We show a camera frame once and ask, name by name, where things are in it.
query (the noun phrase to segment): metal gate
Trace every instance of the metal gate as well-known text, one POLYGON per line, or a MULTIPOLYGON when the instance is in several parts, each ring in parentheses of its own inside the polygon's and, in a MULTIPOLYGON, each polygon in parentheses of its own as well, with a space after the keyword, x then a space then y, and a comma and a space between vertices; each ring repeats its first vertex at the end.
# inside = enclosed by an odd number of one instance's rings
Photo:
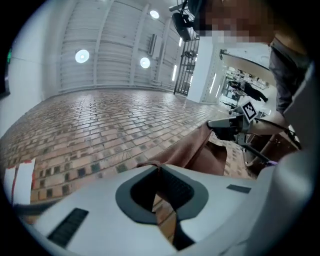
POLYGON ((188 95, 189 88, 192 85, 200 40, 199 35, 193 29, 190 29, 189 33, 191 40, 183 44, 178 78, 173 92, 173 94, 177 93, 185 96, 188 95))

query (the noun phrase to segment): gray sleeve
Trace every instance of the gray sleeve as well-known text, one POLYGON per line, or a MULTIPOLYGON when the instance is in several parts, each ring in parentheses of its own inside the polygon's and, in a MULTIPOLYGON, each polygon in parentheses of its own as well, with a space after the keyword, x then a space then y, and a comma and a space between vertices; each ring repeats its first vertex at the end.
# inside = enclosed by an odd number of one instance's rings
POLYGON ((291 68, 284 63, 283 57, 279 56, 281 53, 274 51, 271 47, 269 70, 273 73, 277 96, 276 96, 276 110, 282 115, 287 107, 292 102, 292 93, 289 86, 292 86, 295 81, 295 74, 291 68))

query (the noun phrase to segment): brown fabric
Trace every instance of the brown fabric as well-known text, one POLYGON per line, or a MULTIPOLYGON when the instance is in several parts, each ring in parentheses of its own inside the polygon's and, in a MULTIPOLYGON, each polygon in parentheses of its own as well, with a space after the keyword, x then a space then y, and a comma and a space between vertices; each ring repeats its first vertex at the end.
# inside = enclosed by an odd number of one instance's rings
POLYGON ((137 167, 146 165, 159 167, 168 164, 201 173, 223 176, 227 150, 226 147, 218 146, 209 141, 211 132, 212 130, 205 122, 176 144, 147 162, 138 164, 137 167))

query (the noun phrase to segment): person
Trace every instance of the person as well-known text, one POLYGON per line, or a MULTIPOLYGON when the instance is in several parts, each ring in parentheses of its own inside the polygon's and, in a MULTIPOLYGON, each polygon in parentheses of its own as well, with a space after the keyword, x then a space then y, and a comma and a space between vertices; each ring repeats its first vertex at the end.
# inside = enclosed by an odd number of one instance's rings
POLYGON ((259 90, 254 89, 250 83, 243 81, 243 82, 236 82, 236 81, 229 81, 228 85, 236 90, 243 91, 246 95, 251 97, 252 99, 256 101, 261 101, 261 99, 264 102, 268 101, 268 98, 259 90))
MULTIPOLYGON (((269 70, 276 81, 276 111, 264 119, 288 127, 284 112, 304 80, 310 58, 295 32, 265 3, 257 0, 188 0, 193 29, 228 31, 231 37, 270 45, 269 70)), ((265 122, 254 123, 250 133, 272 135, 282 130, 265 122)))

